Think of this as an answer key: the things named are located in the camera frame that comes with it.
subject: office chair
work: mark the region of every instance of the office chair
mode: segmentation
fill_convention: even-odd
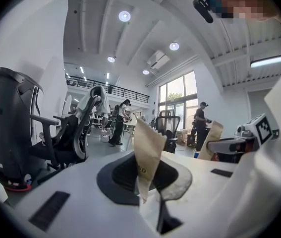
[[[100,95],[100,87],[93,88],[90,92],[90,99],[81,116],[82,119],[80,123],[79,119],[75,115],[71,115],[65,120],[61,120],[61,123],[63,123],[63,128],[61,128],[61,131],[64,129],[63,133],[62,135],[59,135],[61,133],[60,131],[57,137],[54,138],[51,138],[50,135],[50,125],[58,125],[57,121],[36,115],[30,116],[33,120],[37,120],[42,123],[44,143],[41,141],[32,146],[29,150],[29,153],[37,158],[50,160],[51,164],[48,164],[48,167],[55,169],[54,172],[39,179],[38,184],[45,182],[61,172],[65,168],[64,164],[68,166],[69,164],[84,162],[87,159],[87,131],[84,133],[83,144],[80,142],[80,137],[86,121],[90,119],[90,113],[93,107],[97,106],[101,101]]]
[[[156,119],[155,129],[158,133],[167,136],[167,141],[164,147],[164,151],[174,153],[176,149],[177,138],[175,138],[176,130],[180,123],[180,117],[172,116],[171,110],[161,111]]]

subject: gray floor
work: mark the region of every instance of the gray floor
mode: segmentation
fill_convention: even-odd
[[[121,146],[111,146],[107,142],[101,141],[101,130],[97,128],[92,128],[91,135],[88,136],[88,159],[86,161],[91,160],[92,158],[101,158],[107,156],[109,154],[115,154],[119,152],[126,151],[127,143],[129,140],[129,132],[125,131],[121,142],[123,145]],[[128,150],[133,150],[134,144],[133,139],[130,141]],[[177,145],[175,150],[175,154],[184,155],[187,157],[193,157],[193,149],[188,148],[183,145]],[[43,170],[40,172],[38,178],[44,177],[49,172],[43,167]],[[37,181],[33,181],[32,188],[37,187]],[[21,199],[29,192],[13,192],[13,191],[6,191],[8,194],[8,203],[14,207]]]

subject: paper bag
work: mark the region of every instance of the paper bag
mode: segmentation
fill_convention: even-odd
[[[155,176],[166,139],[167,137],[137,119],[134,142],[138,170],[137,186],[144,203],[147,201],[149,187]]]
[[[198,159],[207,160],[207,161],[211,160],[211,158],[214,155],[214,152],[207,149],[206,146],[209,141],[218,141],[221,138],[223,128],[224,128],[223,125],[221,125],[219,122],[217,121],[212,122],[212,127],[203,143]]]

